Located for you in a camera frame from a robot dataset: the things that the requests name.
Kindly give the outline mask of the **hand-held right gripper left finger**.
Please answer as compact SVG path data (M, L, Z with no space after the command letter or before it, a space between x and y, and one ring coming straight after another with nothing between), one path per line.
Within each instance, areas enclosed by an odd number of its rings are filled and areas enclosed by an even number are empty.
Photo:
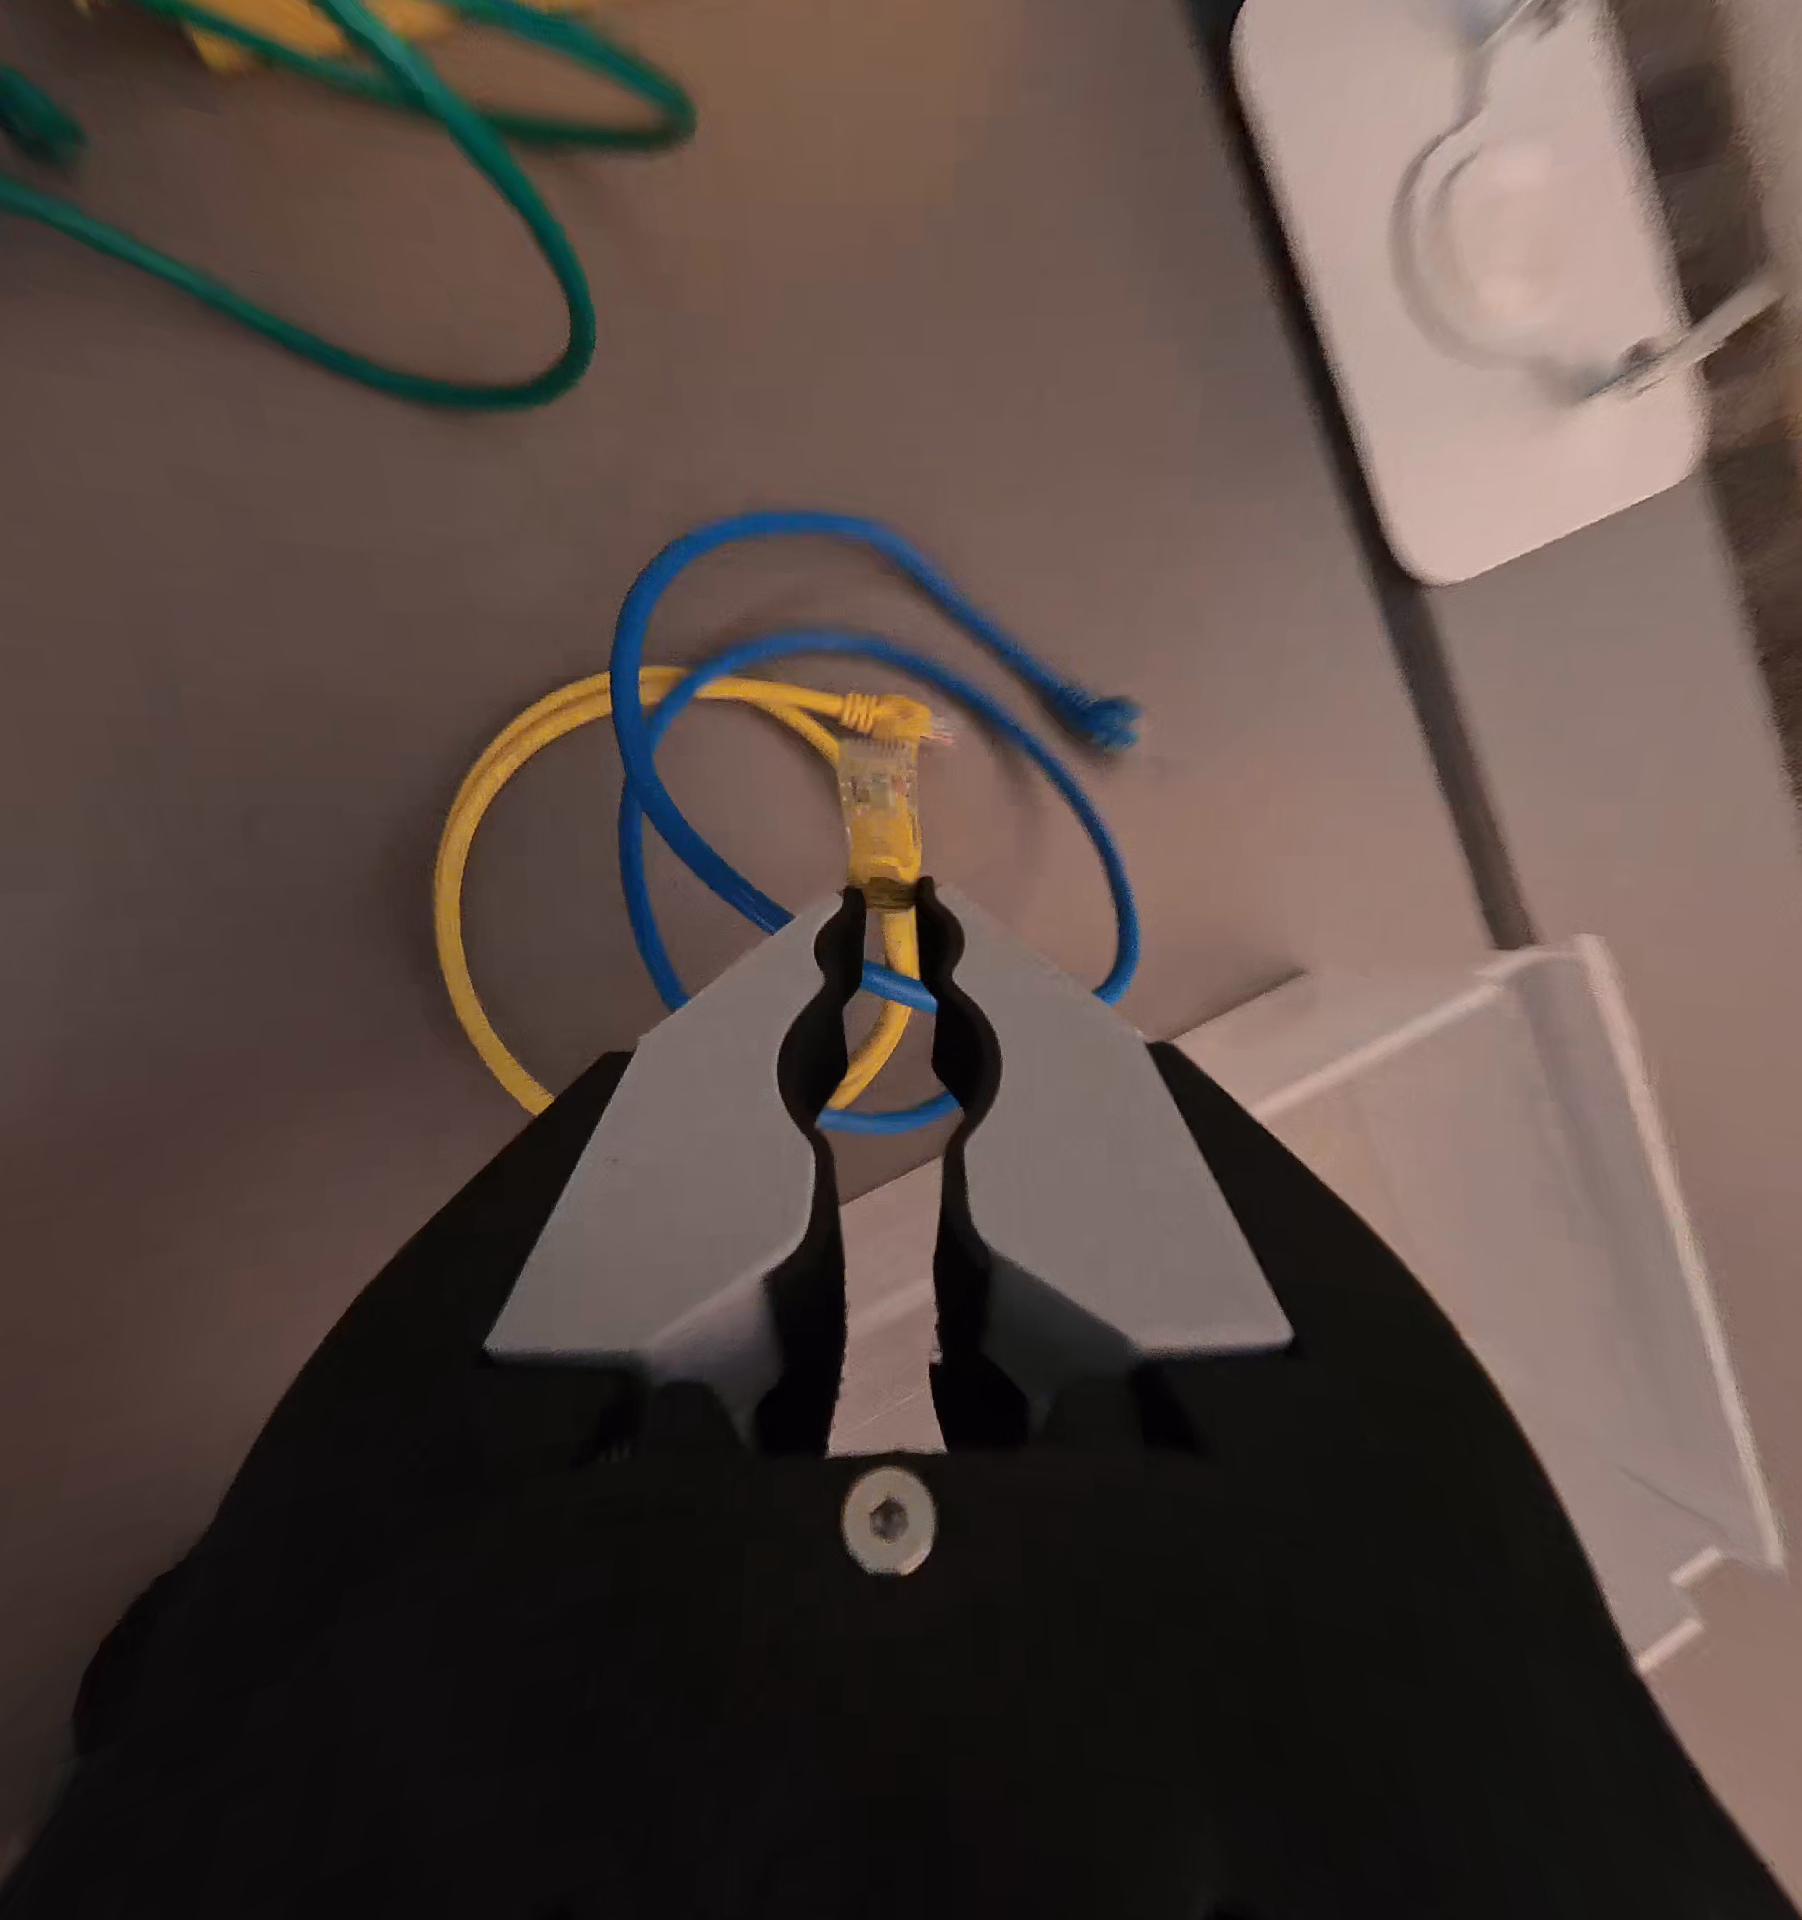
M707 1387L767 1452L821 1456L845 1357L816 1128L864 975L864 896L801 911L630 1052L486 1352Z

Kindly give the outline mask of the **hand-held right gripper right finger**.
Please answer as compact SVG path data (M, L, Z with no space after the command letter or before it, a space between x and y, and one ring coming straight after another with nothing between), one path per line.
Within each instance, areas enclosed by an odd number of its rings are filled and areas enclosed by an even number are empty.
M1026 1443L1084 1382L1282 1352L1293 1327L1152 1046L959 890L920 880L940 1156L932 1407L949 1450Z

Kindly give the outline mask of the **clear plastic bin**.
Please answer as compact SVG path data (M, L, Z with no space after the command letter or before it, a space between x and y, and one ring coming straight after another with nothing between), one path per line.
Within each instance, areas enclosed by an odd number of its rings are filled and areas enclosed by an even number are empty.
M1409 1267L1511 1407L1635 1667L1776 1569L1725 1325L1597 937L1298 976L1175 1041Z

